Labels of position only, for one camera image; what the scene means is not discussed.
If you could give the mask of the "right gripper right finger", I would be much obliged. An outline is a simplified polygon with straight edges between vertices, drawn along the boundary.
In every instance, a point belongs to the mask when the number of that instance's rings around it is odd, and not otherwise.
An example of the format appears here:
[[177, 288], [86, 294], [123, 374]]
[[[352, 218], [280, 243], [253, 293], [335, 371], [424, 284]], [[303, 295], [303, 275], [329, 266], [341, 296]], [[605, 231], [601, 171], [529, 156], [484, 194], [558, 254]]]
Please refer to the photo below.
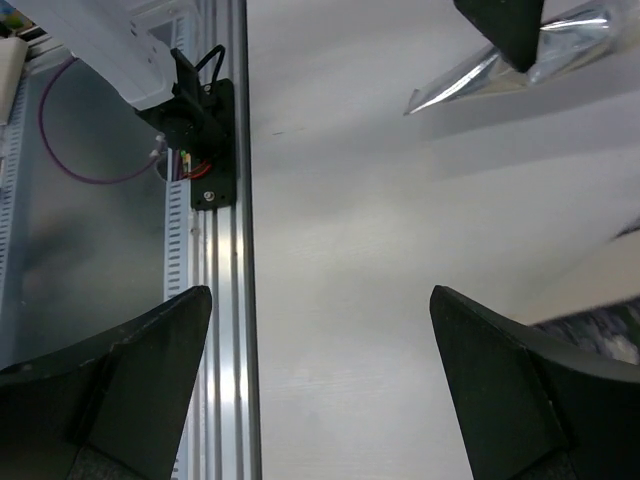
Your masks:
[[430, 315], [474, 478], [638, 478], [638, 366], [445, 286]]

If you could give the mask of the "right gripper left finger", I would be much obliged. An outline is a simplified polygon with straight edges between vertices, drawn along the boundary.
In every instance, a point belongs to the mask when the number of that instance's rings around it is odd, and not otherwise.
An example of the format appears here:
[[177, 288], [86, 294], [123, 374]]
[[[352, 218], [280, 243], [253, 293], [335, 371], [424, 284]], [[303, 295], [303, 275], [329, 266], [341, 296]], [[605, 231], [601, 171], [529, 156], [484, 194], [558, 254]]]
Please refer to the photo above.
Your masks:
[[2, 369], [2, 478], [170, 478], [211, 311], [210, 289], [192, 287]]

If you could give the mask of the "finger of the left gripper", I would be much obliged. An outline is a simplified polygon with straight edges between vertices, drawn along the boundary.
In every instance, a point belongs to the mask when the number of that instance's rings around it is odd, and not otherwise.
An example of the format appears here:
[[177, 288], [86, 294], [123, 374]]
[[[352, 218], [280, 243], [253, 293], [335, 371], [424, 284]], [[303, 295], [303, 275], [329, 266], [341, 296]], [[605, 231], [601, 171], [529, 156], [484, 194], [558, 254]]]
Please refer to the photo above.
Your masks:
[[454, 0], [455, 8], [516, 71], [537, 60], [544, 0]]

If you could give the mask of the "silver squeeze tube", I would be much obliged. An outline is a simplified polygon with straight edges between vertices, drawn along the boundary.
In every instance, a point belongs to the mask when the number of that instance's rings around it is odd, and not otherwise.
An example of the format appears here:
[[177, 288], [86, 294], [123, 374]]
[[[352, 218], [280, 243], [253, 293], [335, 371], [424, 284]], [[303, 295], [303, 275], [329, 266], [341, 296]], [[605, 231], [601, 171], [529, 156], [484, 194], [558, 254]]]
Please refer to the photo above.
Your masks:
[[587, 1], [541, 20], [536, 63], [520, 73], [489, 45], [412, 92], [406, 116], [465, 99], [502, 95], [547, 84], [612, 56], [634, 43], [637, 1]]

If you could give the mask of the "cream canvas tote bag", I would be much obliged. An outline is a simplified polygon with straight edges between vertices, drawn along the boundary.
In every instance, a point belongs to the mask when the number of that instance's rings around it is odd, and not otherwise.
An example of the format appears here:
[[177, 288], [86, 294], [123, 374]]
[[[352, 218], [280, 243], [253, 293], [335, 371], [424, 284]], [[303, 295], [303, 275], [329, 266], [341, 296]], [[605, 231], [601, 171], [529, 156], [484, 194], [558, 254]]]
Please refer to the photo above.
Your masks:
[[583, 350], [639, 363], [639, 221], [537, 293], [515, 320]]

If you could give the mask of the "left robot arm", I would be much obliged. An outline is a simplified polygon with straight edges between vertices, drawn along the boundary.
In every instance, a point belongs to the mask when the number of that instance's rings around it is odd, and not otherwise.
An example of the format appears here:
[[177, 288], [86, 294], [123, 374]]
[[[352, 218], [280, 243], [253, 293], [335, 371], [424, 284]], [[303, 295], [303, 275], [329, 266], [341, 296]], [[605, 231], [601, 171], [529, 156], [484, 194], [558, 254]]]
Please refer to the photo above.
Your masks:
[[[119, 1], [15, 1], [13, 7], [62, 41], [105, 79], [173, 149], [200, 157], [222, 150], [231, 137], [214, 88], [205, 88], [203, 58], [192, 64], [137, 26]], [[516, 71], [536, 62], [541, 1], [457, 1], [456, 10]]]

